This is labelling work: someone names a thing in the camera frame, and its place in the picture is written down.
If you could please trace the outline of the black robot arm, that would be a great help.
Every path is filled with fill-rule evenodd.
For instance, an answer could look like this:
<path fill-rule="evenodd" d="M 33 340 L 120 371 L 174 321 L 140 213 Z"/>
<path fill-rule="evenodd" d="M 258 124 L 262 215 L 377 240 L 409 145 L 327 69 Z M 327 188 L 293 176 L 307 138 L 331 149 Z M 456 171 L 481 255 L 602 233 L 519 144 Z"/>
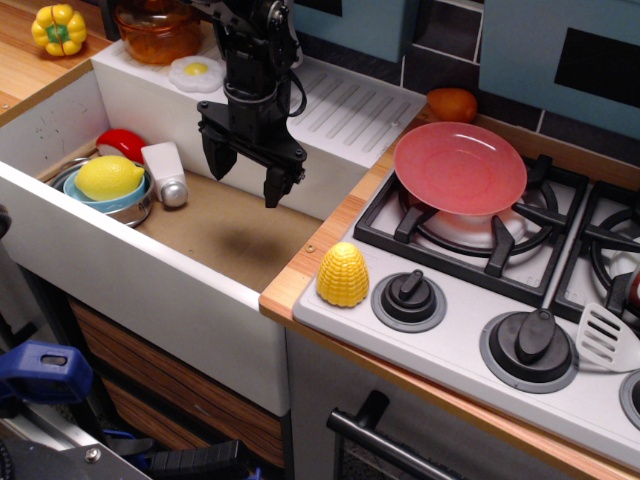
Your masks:
<path fill-rule="evenodd" d="M 212 22 L 226 65 L 226 104 L 201 101 L 199 131 L 209 169 L 220 180 L 242 155 L 266 169 L 265 206 L 275 208 L 305 175 L 307 153 L 287 122 L 306 108 L 291 109 L 291 87 L 304 91 L 294 67 L 300 44 L 285 1 L 193 1 Z"/>

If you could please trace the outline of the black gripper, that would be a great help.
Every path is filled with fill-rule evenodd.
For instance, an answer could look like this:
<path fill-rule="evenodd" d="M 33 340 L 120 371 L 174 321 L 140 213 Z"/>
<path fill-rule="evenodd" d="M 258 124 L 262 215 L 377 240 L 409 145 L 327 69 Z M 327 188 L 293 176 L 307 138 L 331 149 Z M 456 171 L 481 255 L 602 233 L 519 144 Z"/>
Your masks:
<path fill-rule="evenodd" d="M 226 87 L 225 104 L 200 101 L 198 128 L 209 170 L 222 180 L 234 167 L 239 154 L 268 168 L 263 185 L 266 208 L 276 208 L 305 178 L 304 148 L 289 133 L 287 122 L 300 115 L 302 104 L 291 111 L 291 84 L 281 82 L 257 98 Z"/>

